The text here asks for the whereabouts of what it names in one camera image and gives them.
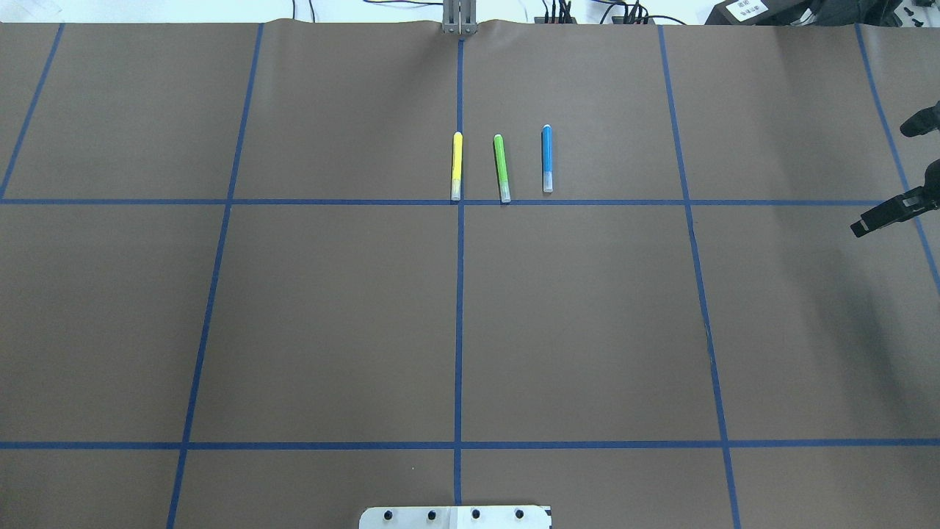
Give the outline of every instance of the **white bracket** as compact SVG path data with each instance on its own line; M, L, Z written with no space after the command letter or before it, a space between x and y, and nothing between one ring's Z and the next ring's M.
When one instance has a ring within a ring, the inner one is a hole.
M444 20L441 30L451 35L477 33L477 0L443 0Z
M478 505L372 507L359 529L552 529L552 507Z

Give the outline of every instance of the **green marker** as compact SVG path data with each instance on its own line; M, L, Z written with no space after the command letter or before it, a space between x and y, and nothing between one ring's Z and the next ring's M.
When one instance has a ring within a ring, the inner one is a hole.
M493 150L496 153L496 178L499 179L499 201L508 204L512 198L509 196L509 172L506 170L506 146L503 145L503 135L493 137Z

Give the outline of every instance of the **gray metal hinge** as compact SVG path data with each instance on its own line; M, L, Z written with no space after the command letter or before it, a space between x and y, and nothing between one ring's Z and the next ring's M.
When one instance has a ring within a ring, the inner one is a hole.
M441 30L451 35L477 33L477 0L444 0Z

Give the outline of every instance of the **pen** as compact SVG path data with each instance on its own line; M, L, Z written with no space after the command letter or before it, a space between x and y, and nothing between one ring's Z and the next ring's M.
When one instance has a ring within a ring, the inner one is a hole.
M499 180L499 201L509 203L509 172L506 171L506 146L503 144L503 135L493 137L493 150L496 153L496 178Z
M552 183L552 125L541 128L541 190L551 193Z
M454 160L450 170L450 199L461 199L461 177L463 173L463 134L454 133Z

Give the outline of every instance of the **yellow marker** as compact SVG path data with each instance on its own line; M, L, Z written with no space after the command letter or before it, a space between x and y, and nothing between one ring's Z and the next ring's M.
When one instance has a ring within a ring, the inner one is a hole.
M454 163L450 171L450 199L461 199L461 175L463 173L463 134L454 133Z

